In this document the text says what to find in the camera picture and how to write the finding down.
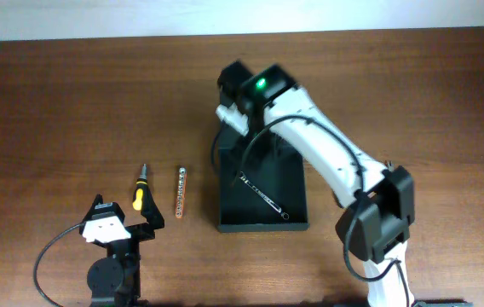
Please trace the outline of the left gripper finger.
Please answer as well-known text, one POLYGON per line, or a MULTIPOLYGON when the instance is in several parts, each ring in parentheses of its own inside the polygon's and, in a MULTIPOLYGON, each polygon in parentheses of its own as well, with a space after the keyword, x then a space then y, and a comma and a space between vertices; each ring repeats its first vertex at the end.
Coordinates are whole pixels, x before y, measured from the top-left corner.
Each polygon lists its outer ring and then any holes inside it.
POLYGON ((101 209, 97 209, 98 205, 103 204, 103 198, 101 194, 96 195, 93 200, 93 203, 87 213, 85 214, 85 221, 96 220, 101 217, 101 209))
POLYGON ((154 229, 163 229, 164 217, 155 204, 149 187, 147 185, 141 185, 140 189, 142 190, 141 215, 154 229))

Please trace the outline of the silver ring wrench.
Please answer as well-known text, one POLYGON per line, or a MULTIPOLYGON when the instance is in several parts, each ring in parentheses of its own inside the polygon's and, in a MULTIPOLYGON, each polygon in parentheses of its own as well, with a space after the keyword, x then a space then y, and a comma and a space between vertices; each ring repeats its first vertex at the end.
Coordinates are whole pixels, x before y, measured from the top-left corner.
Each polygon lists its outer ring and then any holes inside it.
POLYGON ((240 173, 239 180, 243 182, 246 186, 248 186, 252 191, 254 191, 260 198, 262 198, 266 204, 268 204, 281 216, 282 219, 290 219, 290 215, 286 211, 284 211, 284 209, 280 205, 278 205, 267 195, 265 195, 265 193, 263 193, 263 191, 261 191, 261 189, 259 189, 253 182, 251 182, 244 172, 240 173))

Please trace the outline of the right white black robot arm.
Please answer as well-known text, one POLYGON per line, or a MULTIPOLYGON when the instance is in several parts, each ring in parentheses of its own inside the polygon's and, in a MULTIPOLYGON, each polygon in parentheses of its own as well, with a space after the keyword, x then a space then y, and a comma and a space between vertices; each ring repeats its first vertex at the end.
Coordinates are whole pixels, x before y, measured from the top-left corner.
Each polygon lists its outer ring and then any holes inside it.
POLYGON ((369 306, 413 306, 406 249, 415 219, 414 181, 401 166, 358 148, 279 65, 260 73, 235 61, 218 80, 220 129, 210 149, 220 184, 223 233, 309 226, 305 165, 325 180, 343 214, 343 260, 359 259, 369 306))

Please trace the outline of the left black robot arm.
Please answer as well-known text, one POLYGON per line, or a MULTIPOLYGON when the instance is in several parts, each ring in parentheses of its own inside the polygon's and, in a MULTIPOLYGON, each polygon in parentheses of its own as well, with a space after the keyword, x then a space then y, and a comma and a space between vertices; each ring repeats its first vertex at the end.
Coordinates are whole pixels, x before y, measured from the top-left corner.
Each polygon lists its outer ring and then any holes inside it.
POLYGON ((87 242, 107 252, 87 273, 93 306, 135 306, 141 296, 140 244, 155 238, 155 231, 164 227, 164 218, 141 179, 136 182, 133 207, 146 221, 125 226, 119 204, 105 203, 98 194, 79 227, 87 242))

